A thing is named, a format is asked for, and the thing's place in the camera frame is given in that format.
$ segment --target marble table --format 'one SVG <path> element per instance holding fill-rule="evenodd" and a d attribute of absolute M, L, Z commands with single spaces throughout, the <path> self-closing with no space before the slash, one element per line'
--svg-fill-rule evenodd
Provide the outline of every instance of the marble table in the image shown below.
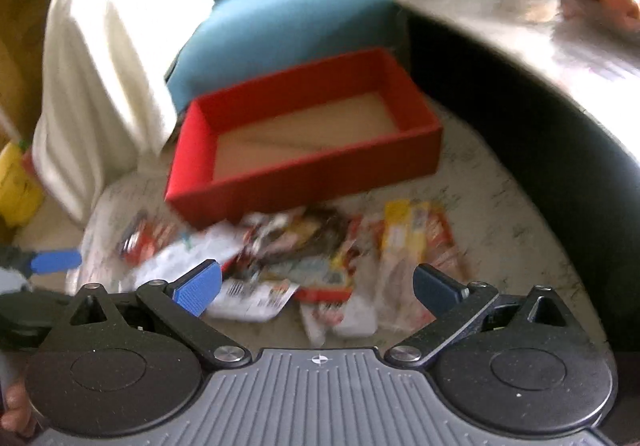
<path fill-rule="evenodd" d="M 394 1 L 534 74 L 640 161 L 640 46 L 563 19 L 559 0 Z"/>
<path fill-rule="evenodd" d="M 640 47 L 559 0 L 395 0 L 412 76 L 475 128 L 575 265 L 614 349 L 640 350 Z"/>

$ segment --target red box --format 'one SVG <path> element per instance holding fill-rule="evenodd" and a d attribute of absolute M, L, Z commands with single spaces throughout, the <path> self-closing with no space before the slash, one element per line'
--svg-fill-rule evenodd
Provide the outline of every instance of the red box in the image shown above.
<path fill-rule="evenodd" d="M 382 97 L 398 132 L 214 180 L 220 135 L 368 92 Z M 178 139 L 166 201 L 203 229 L 245 213 L 274 213 L 434 173 L 441 141 L 440 122 L 395 59 L 383 49 L 354 52 L 194 100 Z"/>

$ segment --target ribbed gray plate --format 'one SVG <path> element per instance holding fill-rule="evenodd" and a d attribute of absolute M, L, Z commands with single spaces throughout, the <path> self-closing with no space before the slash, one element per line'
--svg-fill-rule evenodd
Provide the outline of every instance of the ribbed gray plate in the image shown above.
<path fill-rule="evenodd" d="M 82 439 L 49 430 L 36 446 L 603 446 L 587 431 L 538 442 L 472 426 L 426 378 L 373 350 L 274 350 L 218 372 L 186 412 L 152 431 Z"/>

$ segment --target human hand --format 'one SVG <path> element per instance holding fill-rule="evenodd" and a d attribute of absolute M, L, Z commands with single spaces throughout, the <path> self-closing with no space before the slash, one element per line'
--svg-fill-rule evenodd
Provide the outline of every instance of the human hand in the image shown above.
<path fill-rule="evenodd" d="M 36 429 L 36 419 L 31 413 L 31 404 L 24 378 L 12 384 L 4 394 L 6 412 L 0 418 L 0 426 L 6 431 L 18 433 L 23 437 L 31 437 Z"/>

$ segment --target white cloth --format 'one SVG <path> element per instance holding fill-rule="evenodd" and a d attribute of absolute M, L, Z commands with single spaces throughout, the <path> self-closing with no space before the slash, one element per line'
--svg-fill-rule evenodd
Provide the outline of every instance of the white cloth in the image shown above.
<path fill-rule="evenodd" d="M 161 152 L 177 120 L 166 74 L 213 1 L 51 1 L 33 161 L 76 221 L 141 156 Z"/>

